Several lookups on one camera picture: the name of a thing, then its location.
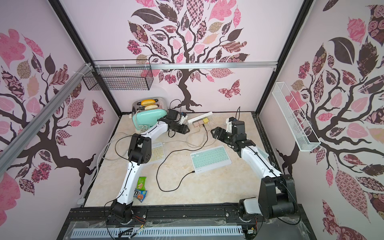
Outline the white power strip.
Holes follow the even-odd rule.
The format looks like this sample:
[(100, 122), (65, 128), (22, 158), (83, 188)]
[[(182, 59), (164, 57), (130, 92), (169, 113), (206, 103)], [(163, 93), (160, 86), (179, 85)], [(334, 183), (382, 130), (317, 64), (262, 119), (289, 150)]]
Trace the white power strip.
[(199, 115), (197, 117), (194, 117), (194, 118), (188, 120), (188, 124), (192, 125), (194, 122), (198, 122), (198, 121), (203, 120), (203, 119), (205, 119), (205, 118), (207, 118), (209, 116), (212, 116), (212, 115), (213, 115), (213, 112), (208, 112), (208, 113)]

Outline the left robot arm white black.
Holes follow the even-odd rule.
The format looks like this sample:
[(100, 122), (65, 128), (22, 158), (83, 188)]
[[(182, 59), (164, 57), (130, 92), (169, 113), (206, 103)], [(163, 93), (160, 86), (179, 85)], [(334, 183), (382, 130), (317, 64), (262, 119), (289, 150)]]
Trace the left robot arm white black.
[(167, 114), (158, 119), (153, 127), (142, 134), (132, 135), (127, 152), (130, 167), (127, 170), (121, 190), (111, 205), (111, 215), (122, 223), (127, 224), (133, 218), (134, 192), (143, 165), (147, 164), (151, 159), (152, 141), (169, 130), (183, 135), (190, 131), (187, 125), (181, 123), (182, 116), (176, 110), (168, 110)]

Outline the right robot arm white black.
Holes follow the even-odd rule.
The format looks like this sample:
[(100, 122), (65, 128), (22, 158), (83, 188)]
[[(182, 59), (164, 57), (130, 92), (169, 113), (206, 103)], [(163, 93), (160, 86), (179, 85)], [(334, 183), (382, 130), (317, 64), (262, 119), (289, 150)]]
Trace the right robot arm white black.
[(242, 219), (261, 215), (266, 220), (281, 220), (300, 212), (294, 179), (281, 173), (261, 155), (256, 144), (247, 138), (243, 121), (229, 118), (226, 129), (216, 127), (211, 134), (236, 152), (261, 180), (258, 197), (240, 201)]

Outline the mint green toaster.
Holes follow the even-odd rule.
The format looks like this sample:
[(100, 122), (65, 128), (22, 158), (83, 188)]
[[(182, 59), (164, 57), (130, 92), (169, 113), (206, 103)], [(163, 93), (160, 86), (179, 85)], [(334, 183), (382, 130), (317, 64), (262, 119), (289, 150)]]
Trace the mint green toaster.
[(167, 115), (167, 104), (165, 99), (153, 97), (156, 103), (150, 106), (141, 106), (141, 101), (132, 104), (132, 120), (137, 131), (145, 132), (157, 124), (158, 120)]

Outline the yellow bread slice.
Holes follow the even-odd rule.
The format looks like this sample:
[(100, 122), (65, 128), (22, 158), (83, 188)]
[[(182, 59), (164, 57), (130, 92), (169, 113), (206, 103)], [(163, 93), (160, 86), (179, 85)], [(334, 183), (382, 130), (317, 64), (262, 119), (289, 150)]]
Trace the yellow bread slice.
[(141, 101), (141, 106), (150, 106), (150, 105), (154, 105), (156, 103), (156, 101), (154, 99), (147, 99), (147, 100), (142, 100)]

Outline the green snack packet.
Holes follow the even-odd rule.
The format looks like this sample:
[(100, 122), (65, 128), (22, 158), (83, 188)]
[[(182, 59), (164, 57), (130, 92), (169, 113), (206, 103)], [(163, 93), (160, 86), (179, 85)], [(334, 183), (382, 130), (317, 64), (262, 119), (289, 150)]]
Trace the green snack packet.
[(138, 189), (140, 191), (145, 191), (146, 190), (146, 188), (145, 188), (146, 179), (147, 179), (146, 177), (139, 177), (136, 189)]

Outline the blue m&m's candy bag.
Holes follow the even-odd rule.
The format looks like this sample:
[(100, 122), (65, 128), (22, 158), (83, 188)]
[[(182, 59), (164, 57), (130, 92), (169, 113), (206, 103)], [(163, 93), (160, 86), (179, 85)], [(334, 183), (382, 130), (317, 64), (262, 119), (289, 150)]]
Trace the blue m&m's candy bag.
[(145, 190), (138, 190), (138, 189), (135, 189), (134, 191), (134, 197), (139, 200), (141, 203), (144, 201), (144, 199), (146, 198), (146, 195), (147, 195), (147, 191)]

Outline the green wireless keyboard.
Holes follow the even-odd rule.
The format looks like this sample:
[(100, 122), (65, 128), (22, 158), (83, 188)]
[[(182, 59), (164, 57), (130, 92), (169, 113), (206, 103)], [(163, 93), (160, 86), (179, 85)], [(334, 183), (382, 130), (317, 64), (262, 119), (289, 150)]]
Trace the green wireless keyboard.
[(224, 146), (193, 152), (190, 157), (196, 173), (203, 173), (232, 164)]

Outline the yellow wireless keyboard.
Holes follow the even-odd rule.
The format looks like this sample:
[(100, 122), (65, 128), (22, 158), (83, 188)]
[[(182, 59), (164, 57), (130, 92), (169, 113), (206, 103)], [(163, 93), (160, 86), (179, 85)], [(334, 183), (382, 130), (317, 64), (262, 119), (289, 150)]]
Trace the yellow wireless keyboard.
[(166, 158), (163, 143), (152, 144), (152, 155), (149, 164), (163, 161)]

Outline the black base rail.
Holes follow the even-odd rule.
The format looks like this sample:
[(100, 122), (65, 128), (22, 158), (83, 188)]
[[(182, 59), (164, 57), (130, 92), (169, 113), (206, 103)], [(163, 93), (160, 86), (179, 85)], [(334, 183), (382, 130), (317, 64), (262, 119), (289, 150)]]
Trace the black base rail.
[(108, 225), (171, 223), (177, 220), (218, 220), (227, 224), (250, 225), (264, 222), (261, 214), (246, 214), (237, 203), (199, 205), (132, 206), (119, 203), (104, 207), (71, 209), (65, 224), (70, 222), (102, 222)]

